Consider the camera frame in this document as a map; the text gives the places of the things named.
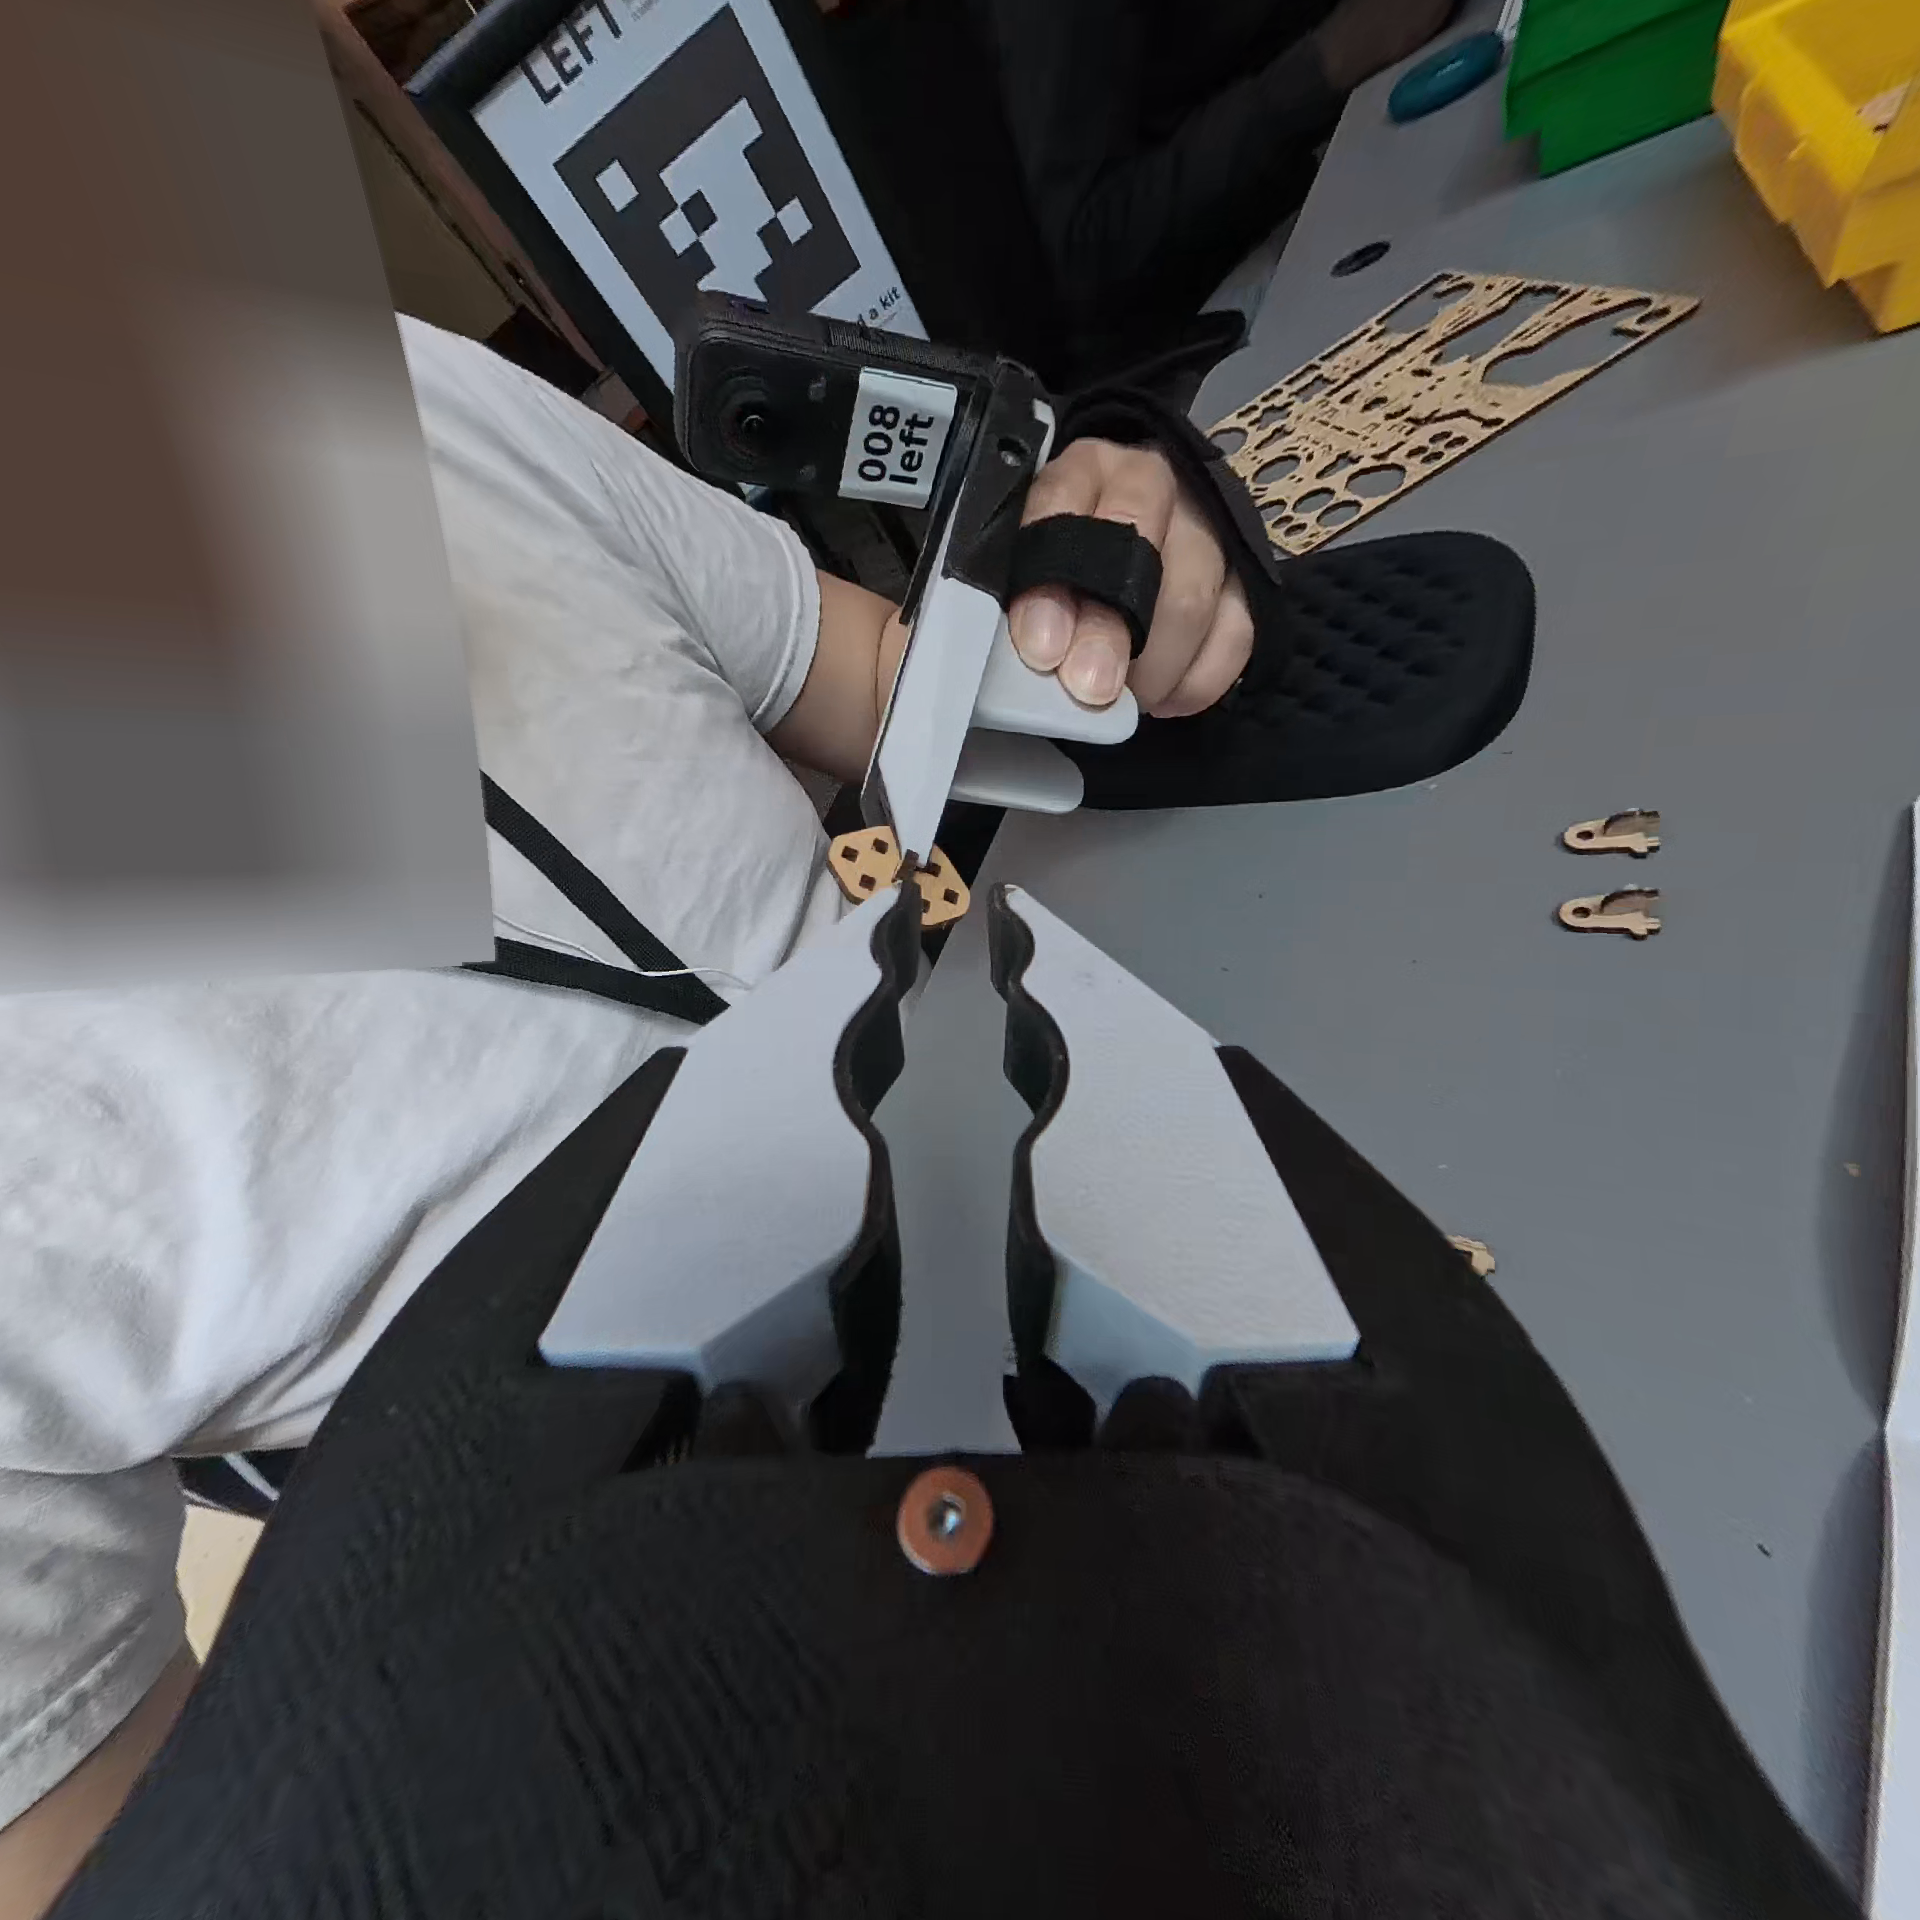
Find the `green plastic bin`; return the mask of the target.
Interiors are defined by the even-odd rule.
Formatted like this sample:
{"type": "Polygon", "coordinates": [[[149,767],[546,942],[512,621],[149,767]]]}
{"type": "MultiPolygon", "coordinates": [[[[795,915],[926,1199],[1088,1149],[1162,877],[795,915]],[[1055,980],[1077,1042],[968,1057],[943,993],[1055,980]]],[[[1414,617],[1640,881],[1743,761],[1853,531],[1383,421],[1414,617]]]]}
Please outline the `green plastic bin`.
{"type": "Polygon", "coordinates": [[[1526,1],[1504,85],[1505,139],[1552,177],[1703,117],[1726,1],[1526,1]]]}

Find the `person's left hand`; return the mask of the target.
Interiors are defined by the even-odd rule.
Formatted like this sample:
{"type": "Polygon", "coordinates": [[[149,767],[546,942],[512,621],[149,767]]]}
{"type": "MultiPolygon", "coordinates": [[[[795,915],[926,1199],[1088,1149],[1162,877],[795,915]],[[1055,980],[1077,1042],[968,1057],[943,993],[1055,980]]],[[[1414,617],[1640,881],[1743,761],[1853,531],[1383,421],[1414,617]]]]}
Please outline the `person's left hand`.
{"type": "Polygon", "coordinates": [[[1007,611],[1020,660],[1054,673],[1086,708],[1128,688],[1142,714],[1185,718],[1212,708],[1250,661],[1254,620],[1243,589],[1175,468],[1149,445],[1068,444],[1034,478],[1021,521],[1089,515],[1125,523],[1155,548],[1162,582],[1139,653],[1111,607],[1037,585],[1007,611]]]}

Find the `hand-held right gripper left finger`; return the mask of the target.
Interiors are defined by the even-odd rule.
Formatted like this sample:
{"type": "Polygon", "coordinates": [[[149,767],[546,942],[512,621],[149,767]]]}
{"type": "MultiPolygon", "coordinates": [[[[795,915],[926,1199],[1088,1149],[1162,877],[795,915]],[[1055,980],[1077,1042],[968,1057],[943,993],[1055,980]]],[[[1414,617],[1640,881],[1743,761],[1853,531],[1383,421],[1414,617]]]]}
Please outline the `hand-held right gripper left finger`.
{"type": "Polygon", "coordinates": [[[920,905],[898,881],[703,1025],[556,1309],[552,1366],[747,1384],[873,1420],[899,1343],[899,1224],[875,1111],[899,1078],[920,905]]]}

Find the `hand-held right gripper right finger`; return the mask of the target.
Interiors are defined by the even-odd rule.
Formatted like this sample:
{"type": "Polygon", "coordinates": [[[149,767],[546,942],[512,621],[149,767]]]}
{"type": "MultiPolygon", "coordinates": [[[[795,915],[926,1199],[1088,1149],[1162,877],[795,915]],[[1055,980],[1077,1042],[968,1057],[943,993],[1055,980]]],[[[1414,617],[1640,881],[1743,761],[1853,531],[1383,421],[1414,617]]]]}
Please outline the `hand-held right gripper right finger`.
{"type": "Polygon", "coordinates": [[[988,901],[1013,1146],[1016,1424],[1097,1424],[1139,1380],[1343,1363],[1352,1312],[1219,1043],[1018,883],[988,901]]]}

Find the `round wooden piece with holes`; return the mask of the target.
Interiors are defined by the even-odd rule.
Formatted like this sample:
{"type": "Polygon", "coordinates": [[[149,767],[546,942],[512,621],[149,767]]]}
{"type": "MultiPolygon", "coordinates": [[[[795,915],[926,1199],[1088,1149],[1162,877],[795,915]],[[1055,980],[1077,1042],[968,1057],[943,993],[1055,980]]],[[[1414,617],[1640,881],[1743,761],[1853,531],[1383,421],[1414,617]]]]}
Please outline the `round wooden piece with holes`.
{"type": "Polygon", "coordinates": [[[922,929],[936,931],[966,915],[970,886],[939,846],[905,856],[895,831],[882,825],[852,828],[827,843],[827,871],[853,904],[899,886],[905,866],[914,868],[909,879],[920,897],[922,929]]]}

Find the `person's right forearm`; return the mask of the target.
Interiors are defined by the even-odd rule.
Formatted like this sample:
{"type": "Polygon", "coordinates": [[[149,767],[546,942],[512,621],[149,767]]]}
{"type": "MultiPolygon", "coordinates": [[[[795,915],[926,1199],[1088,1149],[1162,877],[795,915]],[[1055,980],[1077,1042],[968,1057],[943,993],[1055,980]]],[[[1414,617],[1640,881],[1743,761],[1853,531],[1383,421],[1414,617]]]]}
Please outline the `person's right forearm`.
{"type": "Polygon", "coordinates": [[[57,1899],[172,1734],[200,1669],[194,1647],[180,1644],[107,1739],[3,1827],[3,1917],[37,1917],[57,1899]]]}

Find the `white t-shirt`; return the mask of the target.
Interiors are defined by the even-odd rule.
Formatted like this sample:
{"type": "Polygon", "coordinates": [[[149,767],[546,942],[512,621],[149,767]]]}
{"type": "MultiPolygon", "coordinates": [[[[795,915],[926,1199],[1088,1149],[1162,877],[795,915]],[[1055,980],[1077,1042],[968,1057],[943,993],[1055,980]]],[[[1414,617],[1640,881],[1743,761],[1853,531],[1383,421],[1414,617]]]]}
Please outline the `white t-shirt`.
{"type": "MultiPolygon", "coordinates": [[[[810,552],[489,348],[396,330],[483,771],[678,961],[757,984],[845,905],[776,750],[830,632],[810,552]]],[[[176,1462],[307,1442],[686,1030],[454,970],[3,1000],[3,1823],[186,1645],[176,1462]]]]}

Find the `black padded wrist rest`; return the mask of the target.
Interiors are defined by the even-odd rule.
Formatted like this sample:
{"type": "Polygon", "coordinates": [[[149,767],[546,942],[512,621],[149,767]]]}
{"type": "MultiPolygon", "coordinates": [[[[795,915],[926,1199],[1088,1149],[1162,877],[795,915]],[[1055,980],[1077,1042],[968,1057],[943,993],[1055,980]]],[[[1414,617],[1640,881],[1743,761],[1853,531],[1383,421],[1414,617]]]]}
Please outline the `black padded wrist rest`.
{"type": "Polygon", "coordinates": [[[1247,588],[1231,689],[1118,743],[1070,742],[1096,812],[1295,804],[1431,779],[1517,714],[1536,589],[1502,540],[1421,531],[1283,559],[1247,588]]]}

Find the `teal round object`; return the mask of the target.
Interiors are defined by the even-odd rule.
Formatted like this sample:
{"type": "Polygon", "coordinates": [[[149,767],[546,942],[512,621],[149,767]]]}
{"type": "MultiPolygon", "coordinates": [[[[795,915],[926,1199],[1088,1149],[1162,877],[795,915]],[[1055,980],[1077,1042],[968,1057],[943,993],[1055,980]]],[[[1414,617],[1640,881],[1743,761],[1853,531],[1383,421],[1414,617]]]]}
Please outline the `teal round object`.
{"type": "Polygon", "coordinates": [[[1393,125],[1430,117],[1494,79],[1505,58],[1508,38],[1497,30],[1464,33],[1403,70],[1386,100],[1393,125]]]}

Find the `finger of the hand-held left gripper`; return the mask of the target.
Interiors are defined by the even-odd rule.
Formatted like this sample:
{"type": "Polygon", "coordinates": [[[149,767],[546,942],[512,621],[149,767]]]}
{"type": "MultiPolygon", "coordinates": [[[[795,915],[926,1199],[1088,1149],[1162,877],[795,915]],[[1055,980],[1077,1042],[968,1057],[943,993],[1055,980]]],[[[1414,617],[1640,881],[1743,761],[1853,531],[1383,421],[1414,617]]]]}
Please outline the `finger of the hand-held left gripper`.
{"type": "Polygon", "coordinates": [[[951,578],[924,588],[862,781],[862,817],[891,831],[902,856],[934,848],[980,684],[998,599],[951,578]]]}

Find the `white instruction booklet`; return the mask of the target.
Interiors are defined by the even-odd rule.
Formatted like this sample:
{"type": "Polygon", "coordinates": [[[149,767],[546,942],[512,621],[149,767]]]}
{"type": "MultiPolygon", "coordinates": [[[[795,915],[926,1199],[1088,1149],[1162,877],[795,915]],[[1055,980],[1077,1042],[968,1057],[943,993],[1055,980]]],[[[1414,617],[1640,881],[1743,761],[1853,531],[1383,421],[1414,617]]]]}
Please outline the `white instruction booklet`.
{"type": "Polygon", "coordinates": [[[1909,911],[1897,1319],[1881,1424],[1884,1578],[1867,1911],[1917,1915],[1917,810],[1909,911]]]}

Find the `laser-cut wooden sheet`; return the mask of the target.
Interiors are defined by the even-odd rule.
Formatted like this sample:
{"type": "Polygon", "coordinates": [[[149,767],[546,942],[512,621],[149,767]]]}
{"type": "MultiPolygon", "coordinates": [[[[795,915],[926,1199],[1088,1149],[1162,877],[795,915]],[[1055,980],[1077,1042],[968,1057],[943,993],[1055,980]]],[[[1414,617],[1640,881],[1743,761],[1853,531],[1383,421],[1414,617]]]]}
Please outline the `laser-cut wooden sheet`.
{"type": "Polygon", "coordinates": [[[1437,272],[1212,424],[1270,546],[1303,558],[1692,319],[1695,296],[1437,272]]]}

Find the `grey desk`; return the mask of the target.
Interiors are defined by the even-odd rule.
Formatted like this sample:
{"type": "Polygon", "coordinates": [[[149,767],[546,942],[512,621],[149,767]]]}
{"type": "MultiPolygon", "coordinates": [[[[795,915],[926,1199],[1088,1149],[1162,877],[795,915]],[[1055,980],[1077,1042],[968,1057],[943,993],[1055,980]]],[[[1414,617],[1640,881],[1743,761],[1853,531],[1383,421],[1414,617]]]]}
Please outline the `grey desk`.
{"type": "Polygon", "coordinates": [[[1494,82],[1357,89],[1201,424],[1444,270],[1697,310],[1373,517],[1537,588],[1521,708],[1435,779],[1011,815],[1013,881],[1252,1050],[1494,1284],[1641,1514],[1722,1700],[1863,1888],[1900,1318],[1915,332],[1809,272],[1703,116],[1537,177],[1494,82]],[[1333,277],[1350,250],[1372,267],[1333,277]],[[1648,857],[1573,821],[1659,813],[1648,857]],[[1662,931],[1567,929],[1658,890],[1662,931]]]}

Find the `person's left forearm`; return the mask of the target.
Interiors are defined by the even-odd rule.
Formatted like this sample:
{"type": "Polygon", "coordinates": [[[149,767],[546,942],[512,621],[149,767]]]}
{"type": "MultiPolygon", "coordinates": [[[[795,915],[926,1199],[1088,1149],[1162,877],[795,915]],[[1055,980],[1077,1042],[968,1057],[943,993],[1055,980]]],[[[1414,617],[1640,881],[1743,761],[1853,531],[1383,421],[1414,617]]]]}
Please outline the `person's left forearm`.
{"type": "Polygon", "coordinates": [[[817,573],[817,620],[798,698],[767,732],[787,761],[859,784],[899,672],[908,629],[875,589],[817,573]]]}

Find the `yellow plastic bin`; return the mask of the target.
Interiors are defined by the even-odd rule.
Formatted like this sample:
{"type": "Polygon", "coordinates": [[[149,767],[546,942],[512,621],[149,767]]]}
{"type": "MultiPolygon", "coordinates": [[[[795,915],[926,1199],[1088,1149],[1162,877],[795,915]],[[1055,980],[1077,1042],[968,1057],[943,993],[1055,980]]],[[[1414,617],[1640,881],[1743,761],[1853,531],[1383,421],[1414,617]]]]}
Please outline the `yellow plastic bin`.
{"type": "Polygon", "coordinates": [[[1917,324],[1917,6],[1731,1],[1711,108],[1767,216],[1878,332],[1917,324]]]}

